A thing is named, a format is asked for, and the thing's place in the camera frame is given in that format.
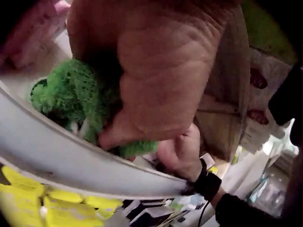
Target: wrist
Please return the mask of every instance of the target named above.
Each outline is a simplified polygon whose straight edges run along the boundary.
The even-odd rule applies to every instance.
[[[210,202],[213,208],[216,208],[218,202],[221,200],[224,194],[226,194],[226,192],[223,190],[223,188],[220,187],[218,192],[215,194],[215,196]]]

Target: white plastic rim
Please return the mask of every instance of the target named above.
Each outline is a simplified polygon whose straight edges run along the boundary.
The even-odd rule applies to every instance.
[[[0,81],[0,162],[44,184],[119,199],[179,196],[186,181],[109,154],[43,116]]]

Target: green fabric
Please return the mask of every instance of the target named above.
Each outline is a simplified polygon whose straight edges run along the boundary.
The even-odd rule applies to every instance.
[[[89,65],[71,59],[55,68],[48,75],[46,84],[41,82],[34,86],[31,102],[46,116],[52,112],[58,118],[78,123],[87,119],[89,127],[83,138],[97,145],[98,133],[113,117],[112,107],[122,103],[118,85],[117,81],[107,80]],[[134,141],[119,147],[119,153],[121,157],[142,155],[156,151],[157,144],[155,141]]]
[[[297,62],[298,57],[287,36],[265,9],[254,0],[245,0],[242,10],[251,47],[263,50],[290,65]]]

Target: black wrist strap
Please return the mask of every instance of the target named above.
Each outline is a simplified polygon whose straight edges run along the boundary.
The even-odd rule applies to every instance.
[[[204,196],[207,201],[211,201],[217,194],[221,182],[222,180],[219,177],[206,171],[206,166],[203,166],[202,162],[202,170],[198,179],[194,182],[194,189],[197,193]]]

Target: hand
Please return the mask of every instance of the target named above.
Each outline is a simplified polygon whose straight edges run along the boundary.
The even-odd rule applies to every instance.
[[[185,133],[234,1],[73,1],[67,26],[74,57],[115,65],[105,62],[111,53],[124,71],[123,109],[99,137],[104,150]]]
[[[161,141],[156,154],[168,170],[190,182],[195,182],[202,169],[199,151],[200,132],[192,123],[182,136]]]

